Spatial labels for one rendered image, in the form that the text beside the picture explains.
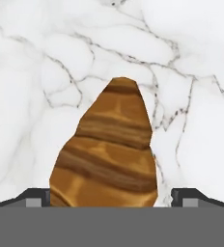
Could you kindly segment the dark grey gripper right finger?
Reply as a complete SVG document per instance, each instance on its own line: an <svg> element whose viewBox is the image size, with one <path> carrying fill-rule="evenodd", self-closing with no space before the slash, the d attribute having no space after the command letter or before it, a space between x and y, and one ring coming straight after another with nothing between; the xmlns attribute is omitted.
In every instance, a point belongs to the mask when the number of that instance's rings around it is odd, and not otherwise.
<svg viewBox="0 0 224 247"><path fill-rule="evenodd" d="M173 198L172 207L224 207L223 202L208 198L196 188L173 188L171 196Z"/></svg>

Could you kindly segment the brown striped croissant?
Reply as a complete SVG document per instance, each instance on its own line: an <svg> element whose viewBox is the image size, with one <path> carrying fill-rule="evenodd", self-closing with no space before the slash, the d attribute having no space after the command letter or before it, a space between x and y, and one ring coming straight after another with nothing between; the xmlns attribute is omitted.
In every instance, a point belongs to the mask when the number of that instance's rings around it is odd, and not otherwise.
<svg viewBox="0 0 224 247"><path fill-rule="evenodd" d="M52 206L153 206L157 198L152 127L137 83L112 79L59 152Z"/></svg>

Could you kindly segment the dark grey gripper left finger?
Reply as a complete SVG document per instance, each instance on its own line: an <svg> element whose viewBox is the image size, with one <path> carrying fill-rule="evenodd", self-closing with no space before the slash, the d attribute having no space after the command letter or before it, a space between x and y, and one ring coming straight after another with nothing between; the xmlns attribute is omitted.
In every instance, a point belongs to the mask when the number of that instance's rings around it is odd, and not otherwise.
<svg viewBox="0 0 224 247"><path fill-rule="evenodd" d="M48 188L28 188L15 198L0 202L0 207L45 207L50 206Z"/></svg>

